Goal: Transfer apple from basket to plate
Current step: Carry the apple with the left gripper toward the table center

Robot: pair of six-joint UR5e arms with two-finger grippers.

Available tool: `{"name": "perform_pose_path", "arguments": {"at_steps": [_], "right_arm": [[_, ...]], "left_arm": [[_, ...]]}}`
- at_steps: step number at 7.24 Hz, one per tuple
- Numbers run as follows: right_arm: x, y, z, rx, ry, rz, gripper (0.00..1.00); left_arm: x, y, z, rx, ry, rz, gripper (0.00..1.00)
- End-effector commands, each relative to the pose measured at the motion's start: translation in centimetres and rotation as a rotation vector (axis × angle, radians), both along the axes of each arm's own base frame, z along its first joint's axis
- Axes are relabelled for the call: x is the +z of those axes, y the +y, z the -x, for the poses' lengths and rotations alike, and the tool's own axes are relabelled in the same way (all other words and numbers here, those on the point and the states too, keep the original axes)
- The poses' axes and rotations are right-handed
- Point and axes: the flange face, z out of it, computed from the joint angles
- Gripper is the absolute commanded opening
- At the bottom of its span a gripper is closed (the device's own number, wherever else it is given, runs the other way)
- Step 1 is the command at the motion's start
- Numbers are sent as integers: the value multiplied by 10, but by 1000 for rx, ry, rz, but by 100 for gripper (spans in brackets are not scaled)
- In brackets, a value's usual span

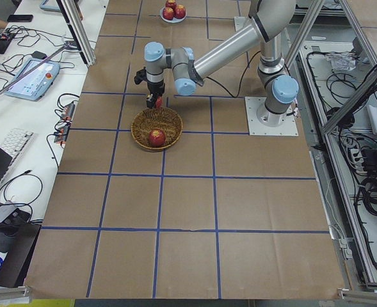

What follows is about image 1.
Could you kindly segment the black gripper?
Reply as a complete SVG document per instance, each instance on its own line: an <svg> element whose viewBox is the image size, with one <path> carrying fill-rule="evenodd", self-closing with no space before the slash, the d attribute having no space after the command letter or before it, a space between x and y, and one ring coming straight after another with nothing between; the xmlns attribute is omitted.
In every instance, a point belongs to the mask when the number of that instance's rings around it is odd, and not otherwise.
<svg viewBox="0 0 377 307"><path fill-rule="evenodd" d="M154 95L162 96L165 91L164 73L150 74L146 72L147 87L150 94L147 95L146 105L147 108L154 108Z"/></svg>

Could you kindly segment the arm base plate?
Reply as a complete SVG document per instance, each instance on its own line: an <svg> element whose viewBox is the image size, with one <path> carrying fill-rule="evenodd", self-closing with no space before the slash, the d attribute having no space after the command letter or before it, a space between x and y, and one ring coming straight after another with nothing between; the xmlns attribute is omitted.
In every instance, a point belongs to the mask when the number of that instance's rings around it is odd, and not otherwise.
<svg viewBox="0 0 377 307"><path fill-rule="evenodd" d="M234 17L235 33L245 33L255 31L255 22L249 17Z"/></svg>
<svg viewBox="0 0 377 307"><path fill-rule="evenodd" d="M245 97L245 109L250 136L297 137L296 119L289 106L283 114L273 114L265 106L265 97Z"/></svg>

